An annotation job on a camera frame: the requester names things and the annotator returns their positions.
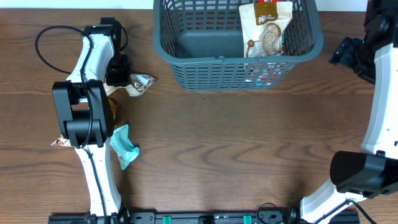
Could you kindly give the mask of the red yellow spaghetti packet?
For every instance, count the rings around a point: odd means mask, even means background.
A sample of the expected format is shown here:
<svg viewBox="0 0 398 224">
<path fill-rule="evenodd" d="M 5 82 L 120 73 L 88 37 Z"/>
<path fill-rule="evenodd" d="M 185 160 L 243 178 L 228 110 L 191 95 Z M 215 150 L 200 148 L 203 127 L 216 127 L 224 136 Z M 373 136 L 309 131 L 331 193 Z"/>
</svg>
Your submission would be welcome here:
<svg viewBox="0 0 398 224">
<path fill-rule="evenodd" d="M 279 0 L 257 0 L 258 3 L 279 2 Z"/>
</svg>

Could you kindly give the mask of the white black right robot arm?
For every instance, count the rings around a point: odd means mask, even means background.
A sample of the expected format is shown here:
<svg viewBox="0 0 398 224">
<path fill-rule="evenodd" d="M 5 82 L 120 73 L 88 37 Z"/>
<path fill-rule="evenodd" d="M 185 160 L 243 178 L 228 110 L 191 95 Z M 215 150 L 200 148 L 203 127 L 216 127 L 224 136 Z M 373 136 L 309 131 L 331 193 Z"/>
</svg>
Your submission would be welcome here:
<svg viewBox="0 0 398 224">
<path fill-rule="evenodd" d="M 330 223 L 350 205 L 397 191 L 397 1 L 369 0 L 364 39 L 345 38 L 329 62 L 374 85 L 360 152 L 338 151 L 330 178 L 300 200 L 284 223 Z"/>
</svg>

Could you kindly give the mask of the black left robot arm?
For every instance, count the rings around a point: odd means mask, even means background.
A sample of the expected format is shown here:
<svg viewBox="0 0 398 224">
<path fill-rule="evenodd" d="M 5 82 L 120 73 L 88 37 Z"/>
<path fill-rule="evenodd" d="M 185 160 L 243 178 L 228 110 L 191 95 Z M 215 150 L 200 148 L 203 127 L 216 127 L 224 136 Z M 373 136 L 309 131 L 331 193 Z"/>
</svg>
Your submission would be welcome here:
<svg viewBox="0 0 398 224">
<path fill-rule="evenodd" d="M 124 29 L 113 17 L 81 31 L 83 49 L 74 71 L 56 82 L 52 94 L 62 136 L 81 160 L 90 194 L 90 212 L 77 217 L 50 217 L 49 223 L 129 223 L 128 209 L 117 190 L 109 141 L 114 115 L 106 86 L 125 87 L 129 61 L 122 50 Z"/>
</svg>

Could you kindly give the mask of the teal white small packet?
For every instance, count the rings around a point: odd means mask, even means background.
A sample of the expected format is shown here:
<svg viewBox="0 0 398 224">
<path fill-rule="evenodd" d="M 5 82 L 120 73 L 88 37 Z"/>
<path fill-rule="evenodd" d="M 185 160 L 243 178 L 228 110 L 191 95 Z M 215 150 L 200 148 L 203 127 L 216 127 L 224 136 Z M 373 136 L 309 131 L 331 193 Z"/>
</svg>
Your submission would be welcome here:
<svg viewBox="0 0 398 224">
<path fill-rule="evenodd" d="M 116 152 L 122 170 L 125 170 L 140 153 L 140 148 L 135 146 L 129 139 L 128 124 L 125 124 L 114 130 L 114 133 L 110 139 L 110 146 Z"/>
</svg>

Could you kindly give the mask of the beige brown snack bag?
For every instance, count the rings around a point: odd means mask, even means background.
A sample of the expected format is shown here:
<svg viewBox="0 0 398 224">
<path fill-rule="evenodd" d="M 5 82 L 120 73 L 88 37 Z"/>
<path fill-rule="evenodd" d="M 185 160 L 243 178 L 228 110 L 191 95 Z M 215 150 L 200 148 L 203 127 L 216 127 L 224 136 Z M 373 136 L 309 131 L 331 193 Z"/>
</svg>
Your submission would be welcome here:
<svg viewBox="0 0 398 224">
<path fill-rule="evenodd" d="M 149 74 L 130 74 L 130 82 L 126 86 L 109 86 L 103 83 L 106 95 L 109 96 L 118 89 L 124 89 L 129 96 L 141 96 L 148 88 L 159 79 Z"/>
<path fill-rule="evenodd" d="M 113 118 L 116 119 L 116 112 L 117 112 L 117 108 L 118 108 L 118 103 L 116 102 L 116 100 L 112 99 L 112 98 L 108 98 L 110 107 L 111 107 L 111 111 L 113 114 Z M 56 146 L 61 146 L 61 147 L 71 147 L 71 143 L 69 139 L 64 138 L 62 135 L 57 138 L 56 140 L 54 140 L 53 143 L 51 143 L 51 146 L 56 147 Z"/>
</svg>

